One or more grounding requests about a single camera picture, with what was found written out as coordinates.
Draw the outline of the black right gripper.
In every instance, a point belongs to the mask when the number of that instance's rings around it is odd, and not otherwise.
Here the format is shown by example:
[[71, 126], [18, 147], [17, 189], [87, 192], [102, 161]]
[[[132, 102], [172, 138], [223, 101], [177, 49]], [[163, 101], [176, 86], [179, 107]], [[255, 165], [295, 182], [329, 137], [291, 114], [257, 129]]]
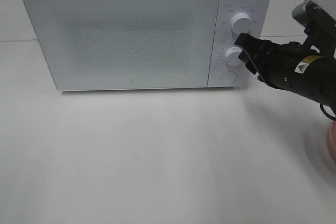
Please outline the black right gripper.
[[293, 64], [311, 53], [299, 42], [276, 44], [247, 33], [241, 33], [234, 44], [243, 48], [238, 58], [252, 74], [259, 74], [259, 81], [281, 90], [291, 89], [289, 79], [295, 69]]

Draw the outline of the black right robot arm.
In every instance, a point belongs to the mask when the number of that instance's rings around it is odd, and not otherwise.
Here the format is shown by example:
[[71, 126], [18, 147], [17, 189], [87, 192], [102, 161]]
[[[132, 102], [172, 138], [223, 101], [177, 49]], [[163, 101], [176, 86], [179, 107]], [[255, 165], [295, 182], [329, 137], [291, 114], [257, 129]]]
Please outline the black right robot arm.
[[245, 67], [266, 85], [335, 108], [335, 58], [298, 42], [276, 44], [242, 33], [235, 41]]

